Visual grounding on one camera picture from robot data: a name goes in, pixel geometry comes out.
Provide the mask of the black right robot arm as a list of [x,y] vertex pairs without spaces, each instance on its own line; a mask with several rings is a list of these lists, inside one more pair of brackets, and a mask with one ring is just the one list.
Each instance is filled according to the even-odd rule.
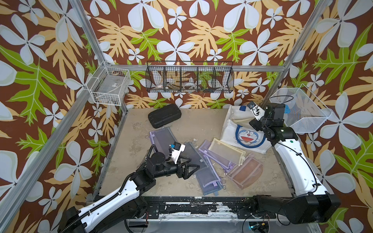
[[327,222],[341,202],[317,178],[295,131],[284,125],[285,104],[270,103],[261,108],[250,102],[247,106],[254,114],[250,125],[262,131],[274,147],[295,192],[292,198],[255,195],[256,210],[285,216],[292,224]]

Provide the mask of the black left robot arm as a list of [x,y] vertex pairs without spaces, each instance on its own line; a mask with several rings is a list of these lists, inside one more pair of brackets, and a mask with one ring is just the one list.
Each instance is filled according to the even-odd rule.
[[110,220],[115,212],[125,207],[133,200],[149,191],[156,184],[156,178],[177,175],[178,178],[188,179],[200,166],[191,163],[191,159],[181,157],[185,161],[167,161],[161,152],[146,155],[139,168],[129,174],[123,184],[112,193],[97,202],[77,210],[72,207],[62,215],[59,233],[97,233]]

